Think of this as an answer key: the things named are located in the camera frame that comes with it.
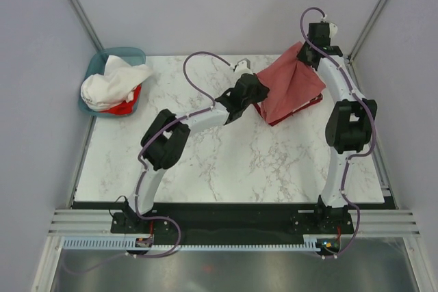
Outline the salmon pink t-shirt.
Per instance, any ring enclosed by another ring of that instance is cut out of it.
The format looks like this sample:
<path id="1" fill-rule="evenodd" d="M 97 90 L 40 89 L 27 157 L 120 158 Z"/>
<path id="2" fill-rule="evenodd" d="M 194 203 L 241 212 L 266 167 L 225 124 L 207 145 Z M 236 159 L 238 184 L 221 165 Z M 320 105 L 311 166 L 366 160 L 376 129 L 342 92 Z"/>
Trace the salmon pink t-shirt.
<path id="1" fill-rule="evenodd" d="M 302 42 L 293 44 L 269 67 L 257 73 L 260 82 L 270 89 L 268 97 L 259 103 L 268 122 L 303 106 L 326 88 L 316 72 L 297 59 L 302 45 Z"/>

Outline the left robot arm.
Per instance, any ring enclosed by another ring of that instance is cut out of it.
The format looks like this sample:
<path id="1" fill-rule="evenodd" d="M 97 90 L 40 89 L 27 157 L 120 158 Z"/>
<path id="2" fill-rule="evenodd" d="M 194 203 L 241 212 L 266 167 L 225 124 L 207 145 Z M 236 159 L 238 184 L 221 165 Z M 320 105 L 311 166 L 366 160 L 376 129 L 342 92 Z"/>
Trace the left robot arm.
<path id="1" fill-rule="evenodd" d="M 190 136 L 236 121 L 250 105 L 264 101 L 269 91 L 255 74 L 244 73 L 234 87 L 208 107 L 186 114 L 161 110 L 140 142 L 138 161 L 142 172 L 128 200 L 133 209 L 127 216 L 128 227 L 136 233 L 148 229 L 148 212 L 153 208 L 159 184 L 166 171 L 180 160 Z"/>

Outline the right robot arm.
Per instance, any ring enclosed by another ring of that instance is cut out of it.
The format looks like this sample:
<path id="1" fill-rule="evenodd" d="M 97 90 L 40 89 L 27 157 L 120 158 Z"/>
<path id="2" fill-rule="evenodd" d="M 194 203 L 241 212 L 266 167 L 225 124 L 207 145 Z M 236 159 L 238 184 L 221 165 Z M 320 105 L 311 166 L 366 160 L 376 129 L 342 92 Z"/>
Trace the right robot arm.
<path id="1" fill-rule="evenodd" d="M 308 32 L 303 34 L 305 43 L 298 60 L 315 69 L 334 102 L 325 128 L 331 158 L 320 199 L 326 207 L 342 208 L 348 204 L 346 187 L 353 159 L 368 156 L 375 146 L 377 104 L 357 89 L 340 48 L 331 45 L 331 35 L 336 30 L 332 23 L 310 23 Z"/>

